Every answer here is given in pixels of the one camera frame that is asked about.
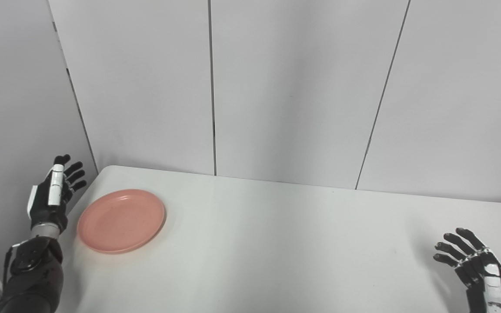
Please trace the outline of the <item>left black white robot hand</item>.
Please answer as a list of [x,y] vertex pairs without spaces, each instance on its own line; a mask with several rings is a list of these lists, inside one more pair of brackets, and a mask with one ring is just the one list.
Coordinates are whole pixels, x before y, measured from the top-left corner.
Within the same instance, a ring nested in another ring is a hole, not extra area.
[[57,238],[66,230],[67,204],[77,191],[87,186],[84,164],[75,162],[68,166],[70,160],[68,154],[55,157],[44,180],[32,187],[27,204],[31,232],[51,226],[56,229],[54,238]]

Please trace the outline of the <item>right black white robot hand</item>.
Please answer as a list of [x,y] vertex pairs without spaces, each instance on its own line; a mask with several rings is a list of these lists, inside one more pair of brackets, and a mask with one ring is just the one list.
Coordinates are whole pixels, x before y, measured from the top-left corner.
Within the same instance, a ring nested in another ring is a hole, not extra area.
[[435,244],[433,259],[450,266],[466,287],[471,313],[501,313],[501,262],[471,230],[456,228]]

